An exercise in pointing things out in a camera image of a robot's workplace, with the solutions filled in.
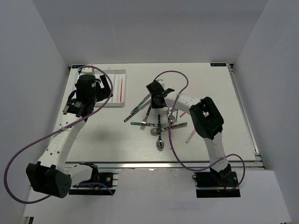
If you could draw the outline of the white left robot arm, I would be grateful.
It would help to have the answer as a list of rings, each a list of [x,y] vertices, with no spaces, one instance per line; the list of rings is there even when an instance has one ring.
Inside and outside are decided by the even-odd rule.
[[[54,134],[46,151],[36,164],[28,164],[26,174],[34,191],[64,198],[71,187],[94,186],[98,183],[97,166],[83,162],[65,168],[66,159],[87,116],[94,111],[95,104],[109,97],[110,86],[105,75],[99,78],[93,73],[81,74],[75,90],[68,96],[60,122],[60,133]]]

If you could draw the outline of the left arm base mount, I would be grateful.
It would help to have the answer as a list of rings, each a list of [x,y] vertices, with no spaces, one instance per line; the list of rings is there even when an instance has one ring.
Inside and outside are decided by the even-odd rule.
[[[113,196],[118,186],[118,170],[100,169],[95,179],[81,181],[71,187],[69,195]]]

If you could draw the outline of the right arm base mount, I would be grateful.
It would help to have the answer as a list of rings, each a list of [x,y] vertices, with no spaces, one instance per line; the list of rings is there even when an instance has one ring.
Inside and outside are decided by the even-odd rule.
[[[221,181],[213,172],[196,172],[192,175],[192,179],[195,181],[197,198],[241,197],[235,171],[231,171]]]

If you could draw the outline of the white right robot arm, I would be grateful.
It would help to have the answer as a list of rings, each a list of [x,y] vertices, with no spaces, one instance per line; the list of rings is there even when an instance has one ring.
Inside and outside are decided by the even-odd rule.
[[[189,114],[196,133],[204,139],[210,160],[211,181],[222,186],[228,180],[231,166],[225,158],[222,143],[224,119],[210,97],[203,99],[184,96],[173,89],[164,89],[158,81],[146,86],[155,109],[173,107]]]

